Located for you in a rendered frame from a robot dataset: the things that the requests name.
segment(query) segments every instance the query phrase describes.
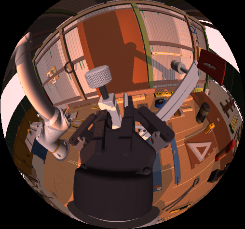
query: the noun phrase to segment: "dark red panel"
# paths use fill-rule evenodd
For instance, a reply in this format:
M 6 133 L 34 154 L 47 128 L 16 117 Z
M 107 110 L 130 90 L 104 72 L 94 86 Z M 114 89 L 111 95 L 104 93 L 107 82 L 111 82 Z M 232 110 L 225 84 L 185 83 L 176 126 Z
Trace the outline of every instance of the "dark red panel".
M 223 85 L 226 60 L 224 60 L 220 56 L 208 52 L 207 50 L 201 49 L 197 68 L 210 75 L 221 86 Z

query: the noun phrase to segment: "knurled knob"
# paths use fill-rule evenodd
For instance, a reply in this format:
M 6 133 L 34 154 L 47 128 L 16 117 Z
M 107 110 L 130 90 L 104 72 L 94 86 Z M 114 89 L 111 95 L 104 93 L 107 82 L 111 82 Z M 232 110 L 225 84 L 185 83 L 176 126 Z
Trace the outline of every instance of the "knurled knob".
M 112 80 L 108 65 L 96 67 L 88 71 L 84 76 L 90 88 L 102 87 Z

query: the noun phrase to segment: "black cylinder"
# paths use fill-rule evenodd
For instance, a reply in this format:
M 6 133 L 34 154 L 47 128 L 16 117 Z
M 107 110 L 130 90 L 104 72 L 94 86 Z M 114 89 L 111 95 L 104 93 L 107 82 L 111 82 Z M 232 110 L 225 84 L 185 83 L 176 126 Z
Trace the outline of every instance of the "black cylinder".
M 109 94 L 107 92 L 106 86 L 100 86 L 99 87 L 99 91 L 101 93 L 101 96 L 104 100 L 107 100 L 109 98 Z
M 201 108 L 196 116 L 196 121 L 199 124 L 202 124 L 208 114 L 210 110 L 210 106 L 207 102 L 203 102 L 203 104 L 201 105 Z

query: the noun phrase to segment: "black ring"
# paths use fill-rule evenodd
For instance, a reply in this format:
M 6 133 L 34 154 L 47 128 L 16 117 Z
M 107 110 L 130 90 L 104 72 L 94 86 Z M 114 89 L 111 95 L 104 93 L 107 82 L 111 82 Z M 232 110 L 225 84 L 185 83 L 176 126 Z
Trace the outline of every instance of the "black ring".
M 68 73 L 68 74 L 71 74 L 73 71 L 74 71 L 74 68 L 72 68 L 72 70 L 70 72 L 67 71 L 67 64 L 71 64 L 73 67 L 74 67 L 74 64 L 70 61 L 66 62 L 65 63 L 65 72 Z

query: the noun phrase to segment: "metal dumbbell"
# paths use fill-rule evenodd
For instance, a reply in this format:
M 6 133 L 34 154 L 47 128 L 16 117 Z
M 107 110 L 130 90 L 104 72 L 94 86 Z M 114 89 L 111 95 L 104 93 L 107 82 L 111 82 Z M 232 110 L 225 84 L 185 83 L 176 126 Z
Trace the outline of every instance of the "metal dumbbell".
M 177 60 L 172 60 L 171 68 L 173 70 L 175 70 L 176 72 L 178 72 L 179 74 L 184 74 L 184 73 L 187 73 L 187 71 L 188 71 L 186 69 L 186 66 Z
M 102 98 L 104 100 L 107 100 L 109 98 L 109 95 L 108 95 L 108 92 L 105 86 L 107 83 L 109 83 L 112 80 L 108 65 L 102 65 L 102 66 L 96 67 L 88 71 L 84 76 L 90 88 L 98 87 Z

